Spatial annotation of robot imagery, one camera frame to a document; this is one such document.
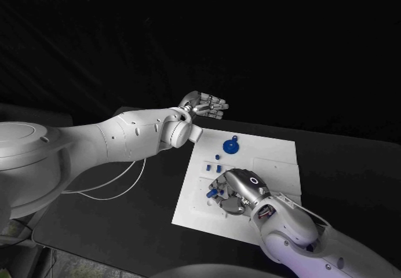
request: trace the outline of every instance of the blue part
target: blue part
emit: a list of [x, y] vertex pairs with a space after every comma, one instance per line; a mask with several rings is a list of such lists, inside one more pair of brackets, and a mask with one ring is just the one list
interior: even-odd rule
[[238, 141], [238, 137], [232, 136], [232, 139], [227, 140], [227, 142], [224, 142], [224, 151], [227, 153], [229, 153], [231, 155], [235, 154], [240, 149], [240, 145], [238, 145], [237, 141]]
[[212, 196], [216, 195], [218, 193], [219, 193], [218, 190], [214, 188], [214, 189], [208, 192], [206, 197], [208, 197], [208, 198], [212, 198]]

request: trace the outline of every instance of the small blue piece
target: small blue piece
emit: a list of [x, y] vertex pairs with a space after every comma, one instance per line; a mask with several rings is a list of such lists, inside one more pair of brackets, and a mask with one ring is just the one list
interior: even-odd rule
[[231, 155], [235, 154], [240, 149], [240, 145], [238, 145], [237, 141], [238, 141], [238, 137], [232, 136], [232, 139], [227, 140], [227, 142], [224, 142], [224, 151], [227, 153], [229, 153]]
[[214, 189], [209, 191], [209, 193], [206, 194], [206, 197], [208, 197], [208, 198], [212, 198], [212, 196], [216, 195], [218, 193], [219, 193], [218, 190], [214, 188]]

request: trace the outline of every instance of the white cable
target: white cable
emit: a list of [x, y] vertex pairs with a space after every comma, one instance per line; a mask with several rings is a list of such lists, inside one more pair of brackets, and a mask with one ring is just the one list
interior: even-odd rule
[[293, 202], [293, 204], [300, 208], [303, 209], [306, 212], [309, 212], [313, 216], [316, 216], [325, 223], [329, 227], [332, 227], [330, 223], [323, 219], [323, 217], [320, 217], [316, 213], [313, 213], [309, 209], [306, 209], [300, 204], [297, 204], [296, 202]]
[[136, 179], [136, 182], [134, 182], [134, 184], [131, 185], [131, 187], [130, 187], [120, 195], [117, 195], [117, 196], [114, 196], [114, 197], [111, 197], [111, 198], [107, 198], [107, 199], [95, 198], [95, 197], [92, 197], [92, 196], [90, 196], [90, 195], [87, 195], [87, 194], [84, 194], [82, 192], [78, 192], [78, 194], [87, 196], [88, 198], [94, 199], [94, 200], [111, 200], [111, 199], [114, 199], [114, 198], [123, 196], [123, 194], [126, 194], [126, 193], [130, 191], [130, 189], [134, 187], [134, 185], [136, 185], [136, 183], [137, 183], [137, 181], [139, 181], [139, 179], [140, 179], [140, 176], [139, 176], [139, 178]]
[[77, 190], [77, 191], [71, 191], [71, 190], [66, 190], [62, 192], [62, 194], [72, 194], [72, 193], [81, 193], [81, 192], [87, 192], [87, 191], [91, 191], [94, 189], [98, 189], [101, 187], [104, 187], [105, 185], [111, 184], [126, 173], [127, 171], [130, 170], [130, 168], [133, 167], [136, 162], [131, 163], [130, 167], [126, 169], [126, 171], [120, 174], [120, 176], [117, 176], [111, 181], [108, 181], [105, 184], [103, 185], [98, 185], [97, 187], [92, 187], [92, 188], [88, 188], [88, 189], [84, 189], [84, 190]]

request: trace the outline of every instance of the floor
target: floor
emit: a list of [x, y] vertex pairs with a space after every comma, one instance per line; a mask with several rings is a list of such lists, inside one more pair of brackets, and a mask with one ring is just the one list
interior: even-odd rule
[[144, 278], [79, 258], [62, 251], [43, 249], [32, 278]]

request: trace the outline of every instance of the robotic hand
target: robotic hand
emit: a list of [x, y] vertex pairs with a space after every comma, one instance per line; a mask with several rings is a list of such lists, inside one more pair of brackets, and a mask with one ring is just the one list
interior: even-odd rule
[[263, 252], [299, 277], [401, 277], [400, 270], [365, 245], [313, 214], [326, 223], [316, 224], [307, 210], [284, 194], [270, 194], [253, 171], [228, 170], [209, 189], [228, 191], [228, 199], [212, 196], [228, 214], [242, 215], [250, 207], [250, 225]]
[[198, 142], [196, 115], [221, 119], [225, 100], [191, 92], [179, 107], [128, 111], [68, 128], [0, 123], [0, 230], [10, 218], [40, 210], [91, 167], [133, 162]]

